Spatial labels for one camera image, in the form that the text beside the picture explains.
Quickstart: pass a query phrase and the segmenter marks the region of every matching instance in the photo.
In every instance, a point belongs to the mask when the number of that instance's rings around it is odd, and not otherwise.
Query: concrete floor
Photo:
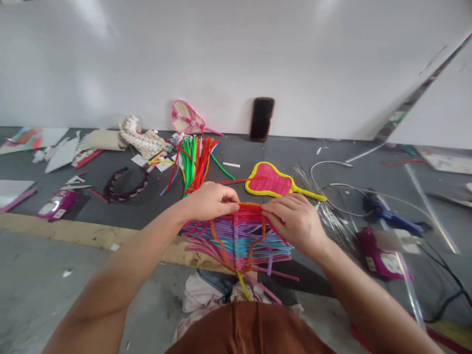
[[[109,251],[5,231],[0,244],[0,354],[40,353]],[[67,269],[72,273],[64,278]],[[129,309],[120,353],[165,352],[184,316],[185,281],[194,271],[169,264],[154,271]],[[307,323],[337,353],[366,353],[350,335],[338,300],[296,295]]]

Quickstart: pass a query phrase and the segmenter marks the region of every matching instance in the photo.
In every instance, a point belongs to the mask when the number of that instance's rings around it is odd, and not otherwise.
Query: smartphone
[[[275,100],[270,97],[258,97],[252,108],[251,133],[249,139],[263,142],[269,135],[270,120],[274,113]]]

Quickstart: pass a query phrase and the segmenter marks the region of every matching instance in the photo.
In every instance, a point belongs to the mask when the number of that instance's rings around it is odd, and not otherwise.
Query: table
[[[0,138],[12,136],[16,131],[17,128],[0,128]],[[90,132],[87,129],[81,131],[82,134]],[[159,135],[163,138],[168,138],[171,134],[172,132],[159,132]],[[75,129],[70,129],[67,136],[75,136]],[[264,143],[256,143],[249,141],[248,136],[232,134],[224,137],[215,136],[215,138],[221,141],[215,154],[220,163],[240,164],[240,168],[226,167],[228,172],[236,179],[247,178],[254,165],[260,161],[271,162],[283,173],[287,173],[295,162],[300,164],[306,171],[309,171],[310,167],[316,162],[323,160],[346,161],[376,145],[374,142],[326,141],[273,136],[270,136]],[[12,211],[14,213],[36,214],[49,201],[50,197],[78,172],[87,172],[83,177],[87,184],[93,185],[97,191],[101,191],[113,172],[124,166],[130,167],[130,171],[120,181],[124,189],[134,187],[141,179],[141,173],[137,165],[130,160],[133,157],[131,149],[125,152],[105,151],[80,170],[74,170],[71,166],[66,166],[49,174],[44,173],[44,163],[33,164],[31,162],[33,155],[34,151],[32,150],[0,155],[1,179],[35,180],[35,186],[40,188],[36,195],[15,207]],[[351,169],[333,164],[323,164],[317,166],[314,173],[320,186],[329,183],[347,183],[359,188],[372,187],[377,191],[393,195],[424,208],[424,204],[406,173],[405,167],[403,165],[385,166],[385,163],[388,162],[409,159],[411,157],[407,154],[401,154],[396,150],[382,147],[353,161],[353,168]],[[468,198],[465,185],[471,181],[471,176],[437,172],[427,164],[414,164],[412,168],[426,192],[439,192],[463,199]],[[66,219],[128,229],[141,229],[156,215],[182,197],[183,181],[181,175],[176,178],[168,193],[162,197],[159,196],[162,189],[167,185],[170,174],[171,169],[162,174],[157,170],[153,171],[150,174],[149,185],[145,192],[125,203],[105,204],[101,199],[84,192],[87,196],[84,197],[82,204],[75,212],[71,211],[66,214]],[[211,162],[206,179],[222,182],[228,180],[228,177]],[[261,204],[269,200],[269,197],[248,194],[244,190],[244,183],[234,184],[232,187],[238,192],[241,201]],[[339,193],[328,196],[340,207],[344,206]],[[351,212],[362,213],[362,196],[360,194],[350,191],[349,194],[344,193],[344,199]],[[431,203],[462,255],[452,254],[445,247],[445,242],[436,235],[426,234],[425,238],[441,251],[449,266],[464,283],[466,290],[472,293],[472,239],[469,231],[471,211],[438,200],[431,200]],[[389,205],[393,210],[398,210],[403,216],[412,221],[426,221],[421,213],[408,206],[396,201],[389,201]],[[354,221],[358,228],[368,225],[362,218],[354,218]],[[379,224],[370,226],[374,229],[381,228]],[[300,283],[285,279],[277,279],[278,282],[293,289],[334,296],[323,273],[316,264],[297,251],[293,251],[293,259],[292,262],[275,264],[274,269],[300,277]],[[423,315],[426,318],[431,317],[436,313],[442,302],[458,290],[458,287],[445,271],[423,255],[407,254],[405,259],[415,277],[414,287]],[[411,312],[405,285],[402,281],[380,283],[407,311]],[[460,297],[450,304],[444,314],[444,319],[453,320],[459,324],[471,325],[472,311],[466,301]]]

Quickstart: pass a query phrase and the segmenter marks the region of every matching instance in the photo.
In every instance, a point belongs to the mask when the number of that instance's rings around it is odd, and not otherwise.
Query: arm
[[[88,282],[43,353],[118,353],[128,306],[181,227],[193,219],[235,212],[237,202],[232,188],[206,182],[156,217],[113,253]]]
[[[316,209],[304,196],[273,199],[262,209],[281,236],[322,268],[376,353],[443,353],[403,307],[326,236]]]

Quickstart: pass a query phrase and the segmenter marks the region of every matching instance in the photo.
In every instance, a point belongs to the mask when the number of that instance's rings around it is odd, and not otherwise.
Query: wooden board
[[[48,223],[47,220],[35,216],[12,213],[0,214],[0,230],[31,234],[103,249],[110,249],[114,243],[122,245],[138,232],[138,230],[80,221],[59,220]],[[177,236],[161,261],[233,274],[217,260],[204,253],[186,251],[187,245],[188,242],[185,237]]]

